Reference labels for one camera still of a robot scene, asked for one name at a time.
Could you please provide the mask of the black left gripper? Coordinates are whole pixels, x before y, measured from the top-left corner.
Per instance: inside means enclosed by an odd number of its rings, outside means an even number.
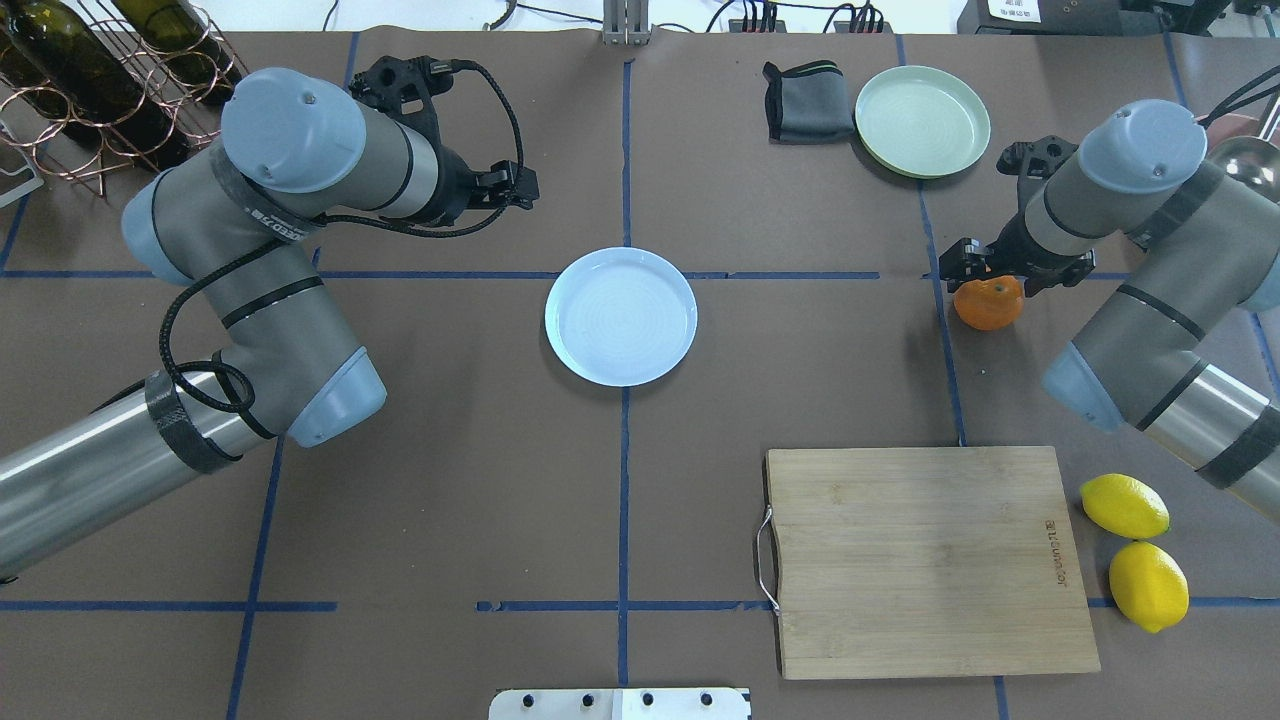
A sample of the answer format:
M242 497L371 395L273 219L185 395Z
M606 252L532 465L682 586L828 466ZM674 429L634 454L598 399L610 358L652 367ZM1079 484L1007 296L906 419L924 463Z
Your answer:
M462 72L481 76L509 123L515 159L485 170L471 168L442 138L434 99L447 94ZM394 120L408 146L404 182L397 195L372 209L367 225L453 225L467 211L486 211L480 225L504 211L529 211L540 197L536 172L527 167L522 128L493 74L474 60L381 56L349 82L353 100Z

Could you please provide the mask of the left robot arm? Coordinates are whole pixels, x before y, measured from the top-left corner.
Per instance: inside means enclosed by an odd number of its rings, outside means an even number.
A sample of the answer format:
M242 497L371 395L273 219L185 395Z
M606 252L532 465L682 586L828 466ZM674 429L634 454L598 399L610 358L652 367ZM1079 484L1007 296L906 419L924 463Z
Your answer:
M538 200L515 158L475 170L433 105L472 60L383 56L347 88L284 67L246 76L205 150L125 206L131 252L180 287L160 368L88 416L3 460L3 580L170 492L288 437L312 447L387 401L367 348L305 251L337 224L430 240Z

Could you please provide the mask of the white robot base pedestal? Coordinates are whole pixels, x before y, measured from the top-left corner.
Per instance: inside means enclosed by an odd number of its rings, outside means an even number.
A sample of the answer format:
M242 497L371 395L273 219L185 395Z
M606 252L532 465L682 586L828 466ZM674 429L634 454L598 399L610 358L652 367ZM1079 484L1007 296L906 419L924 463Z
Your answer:
M751 719L750 691L732 687L508 689L489 719Z

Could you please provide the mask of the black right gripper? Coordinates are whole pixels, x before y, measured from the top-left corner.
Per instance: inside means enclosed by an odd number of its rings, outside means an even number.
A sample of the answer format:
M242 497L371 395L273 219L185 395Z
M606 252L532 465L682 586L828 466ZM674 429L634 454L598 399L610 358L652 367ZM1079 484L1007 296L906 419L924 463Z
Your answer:
M1074 287L1096 269L1093 249L1073 255L1050 251L1033 240L1027 227L1027 211L1034 193L1076 150L1075 143L1050 135L1010 143L1000 154L997 172L1018 178L1018 213L995 242L963 237L941 254L940 279L947 292L956 293L969 282L1014 275L1024 279L1023 293L1033 297L1056 286Z

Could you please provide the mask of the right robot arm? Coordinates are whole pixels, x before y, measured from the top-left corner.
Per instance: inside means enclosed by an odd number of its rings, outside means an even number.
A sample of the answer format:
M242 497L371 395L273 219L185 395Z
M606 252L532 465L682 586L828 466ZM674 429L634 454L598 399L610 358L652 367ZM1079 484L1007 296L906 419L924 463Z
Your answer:
M1080 143L1056 136L1006 149L1019 209L996 241L940 258L950 291L997 275L1027 296L1073 287L1094 246L1121 233L1143 263L1050 364L1044 391L1101 430L1129 425L1211 486L1277 519L1277 404L1197 352L1236 307L1277 306L1277 205L1207 158L1206 128L1179 104L1144 99Z

